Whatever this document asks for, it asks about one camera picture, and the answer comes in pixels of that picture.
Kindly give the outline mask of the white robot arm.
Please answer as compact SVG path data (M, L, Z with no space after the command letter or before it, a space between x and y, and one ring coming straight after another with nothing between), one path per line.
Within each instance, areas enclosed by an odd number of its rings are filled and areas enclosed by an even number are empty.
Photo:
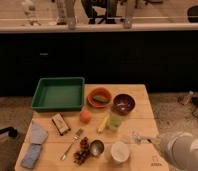
M198 171L198 137L187 132L165 134L160 138L161 156L174 167Z

